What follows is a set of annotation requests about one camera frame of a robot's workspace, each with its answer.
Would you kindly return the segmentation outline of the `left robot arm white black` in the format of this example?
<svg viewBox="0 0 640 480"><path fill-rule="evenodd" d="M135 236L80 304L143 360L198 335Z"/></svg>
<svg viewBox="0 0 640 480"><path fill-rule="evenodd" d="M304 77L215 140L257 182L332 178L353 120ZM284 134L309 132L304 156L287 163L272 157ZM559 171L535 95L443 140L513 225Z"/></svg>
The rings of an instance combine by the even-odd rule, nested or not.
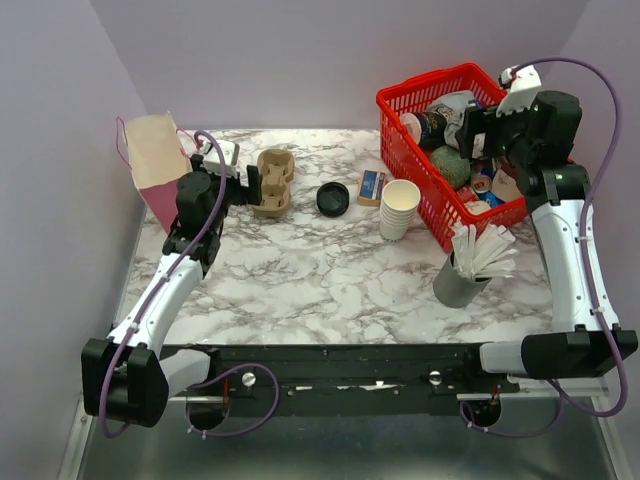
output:
<svg viewBox="0 0 640 480"><path fill-rule="evenodd" d="M230 206L262 200L259 169L250 165L246 171L246 184L205 168L179 179L177 215L151 284L107 338L89 340L81 353L84 408L101 423L153 427L170 398L189 387L201 395L220 387L222 372L209 354L192 347L169 357L161 351L183 304L215 261Z"/></svg>

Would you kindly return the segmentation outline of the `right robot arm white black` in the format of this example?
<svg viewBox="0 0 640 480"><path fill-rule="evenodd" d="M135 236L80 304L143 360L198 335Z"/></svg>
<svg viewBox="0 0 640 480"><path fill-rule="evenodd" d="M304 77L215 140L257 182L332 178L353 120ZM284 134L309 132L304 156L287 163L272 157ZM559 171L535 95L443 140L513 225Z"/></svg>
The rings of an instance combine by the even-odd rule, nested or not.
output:
<svg viewBox="0 0 640 480"><path fill-rule="evenodd" d="M482 134L484 155L505 158L516 171L550 283L553 314L548 334L483 344L480 357L459 370L471 391L485 390L497 374L601 377L617 358L638 348L635 332L620 327L599 271L593 210L586 204L588 173L569 158L581 118L579 100L559 91L541 91L518 111L469 106L464 113L456 135L461 154L469 155L475 136Z"/></svg>

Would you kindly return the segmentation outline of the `white paper cup stack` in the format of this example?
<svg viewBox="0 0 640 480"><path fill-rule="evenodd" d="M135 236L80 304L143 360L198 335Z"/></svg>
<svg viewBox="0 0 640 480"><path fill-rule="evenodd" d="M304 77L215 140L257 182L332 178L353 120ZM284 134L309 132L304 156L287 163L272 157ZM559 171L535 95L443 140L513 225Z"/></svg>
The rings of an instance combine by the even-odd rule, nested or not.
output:
<svg viewBox="0 0 640 480"><path fill-rule="evenodd" d="M396 179L385 185L380 203L380 235L386 241L400 240L421 201L419 188L409 180Z"/></svg>

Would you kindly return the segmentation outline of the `black coffee cup lid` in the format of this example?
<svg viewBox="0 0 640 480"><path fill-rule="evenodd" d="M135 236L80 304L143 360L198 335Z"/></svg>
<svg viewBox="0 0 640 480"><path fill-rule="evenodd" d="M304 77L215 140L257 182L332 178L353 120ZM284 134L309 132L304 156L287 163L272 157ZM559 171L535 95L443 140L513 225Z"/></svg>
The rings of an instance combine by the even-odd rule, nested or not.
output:
<svg viewBox="0 0 640 480"><path fill-rule="evenodd" d="M350 203L348 189L340 182L327 182L316 193L316 205L319 212L329 218L343 215Z"/></svg>

